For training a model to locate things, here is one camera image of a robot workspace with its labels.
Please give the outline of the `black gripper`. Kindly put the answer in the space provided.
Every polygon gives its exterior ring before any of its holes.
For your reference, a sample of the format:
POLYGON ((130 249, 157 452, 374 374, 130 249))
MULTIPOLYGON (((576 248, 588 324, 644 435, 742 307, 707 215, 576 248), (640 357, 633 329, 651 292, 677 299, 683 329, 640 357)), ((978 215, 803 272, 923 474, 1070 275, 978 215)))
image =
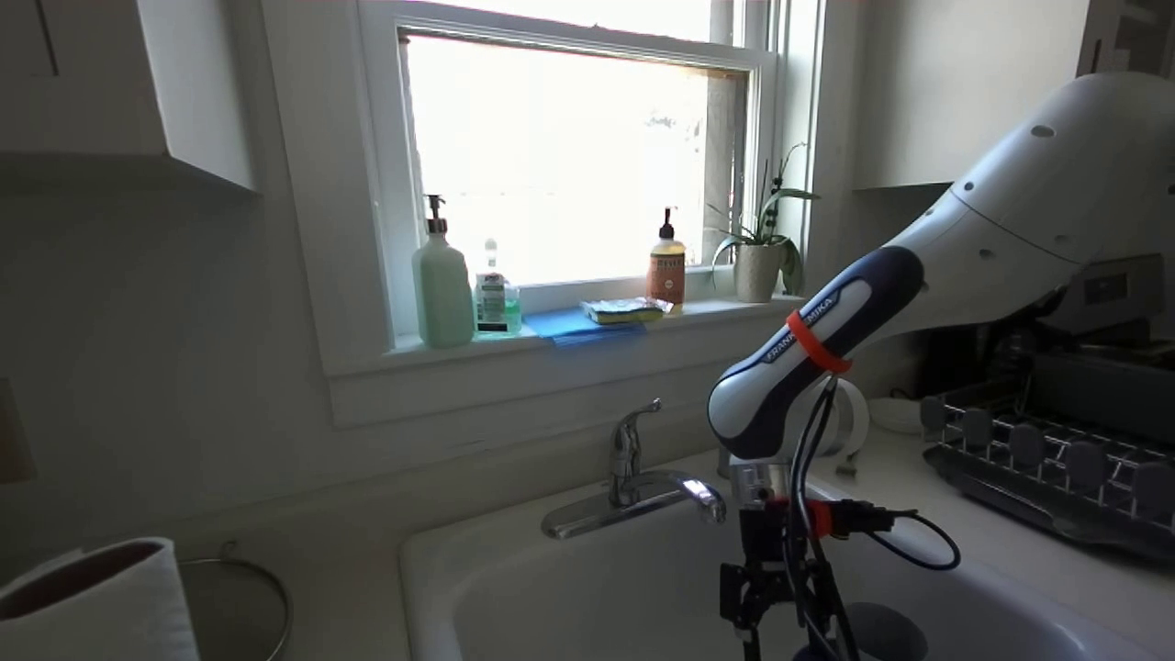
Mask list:
POLYGON ((719 617, 745 661, 764 661, 762 620, 791 603, 809 639, 822 635, 809 586, 811 515, 803 490, 776 460, 731 460, 742 562, 719 568, 719 617))

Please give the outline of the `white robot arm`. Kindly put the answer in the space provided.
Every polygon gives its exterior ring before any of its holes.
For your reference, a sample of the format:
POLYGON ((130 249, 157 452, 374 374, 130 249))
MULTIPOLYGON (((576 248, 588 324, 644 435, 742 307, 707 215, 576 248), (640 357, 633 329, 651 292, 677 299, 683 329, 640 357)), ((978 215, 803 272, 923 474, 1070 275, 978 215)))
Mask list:
POLYGON ((795 409, 829 414, 829 389, 874 340, 1013 316, 1172 206, 1175 81, 1079 75, 1010 128, 920 221, 822 284, 709 392, 707 420, 726 452, 742 559, 719 575, 719 617, 745 652, 787 603, 811 661, 860 661, 829 535, 882 535, 898 518, 803 490, 815 438, 795 409))

